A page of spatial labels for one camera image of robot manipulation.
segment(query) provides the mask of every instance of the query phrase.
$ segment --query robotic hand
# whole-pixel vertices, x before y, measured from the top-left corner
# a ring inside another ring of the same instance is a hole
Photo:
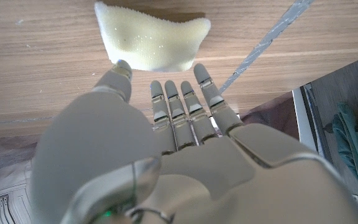
[[[127,103],[132,71],[118,61],[43,134],[34,223],[358,223],[327,161],[270,127],[243,126],[204,66],[194,72],[223,137],[188,82],[181,91],[190,119],[172,81],[171,117],[152,82],[152,128]]]

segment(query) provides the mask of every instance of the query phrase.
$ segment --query floor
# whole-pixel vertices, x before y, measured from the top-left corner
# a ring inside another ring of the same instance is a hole
[[[0,138],[42,133],[54,116],[90,91],[112,67],[94,2],[0,0]],[[223,93],[237,113],[358,60],[354,0],[104,2],[174,22],[209,19],[211,30],[195,63],[206,66],[218,88],[226,88],[226,81],[247,68]],[[197,86],[192,69],[134,71],[131,105],[150,121],[150,82],[168,79]],[[198,88],[195,91],[201,96]]]
[[[323,126],[331,123],[337,113],[337,103],[346,102],[358,121],[358,61],[311,82]],[[349,190],[358,195],[358,182],[337,153],[334,134],[325,132],[334,167],[343,176]]]

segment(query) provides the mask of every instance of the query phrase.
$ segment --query foam piece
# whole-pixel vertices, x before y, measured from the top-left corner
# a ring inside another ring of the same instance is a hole
[[[138,70],[188,70],[211,28],[205,18],[170,22],[103,2],[96,2],[94,10],[109,59],[123,59]]]

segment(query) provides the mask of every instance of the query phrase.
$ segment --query wood grain surface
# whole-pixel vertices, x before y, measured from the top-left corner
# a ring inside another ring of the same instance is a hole
[[[291,0],[106,1],[163,19],[211,20],[196,62],[217,86],[292,5]],[[41,133],[75,97],[112,67],[94,0],[0,0],[0,137]],[[358,60],[358,1],[316,0],[223,94],[243,112]],[[149,84],[189,80],[191,70],[135,70],[131,105],[151,120]]]

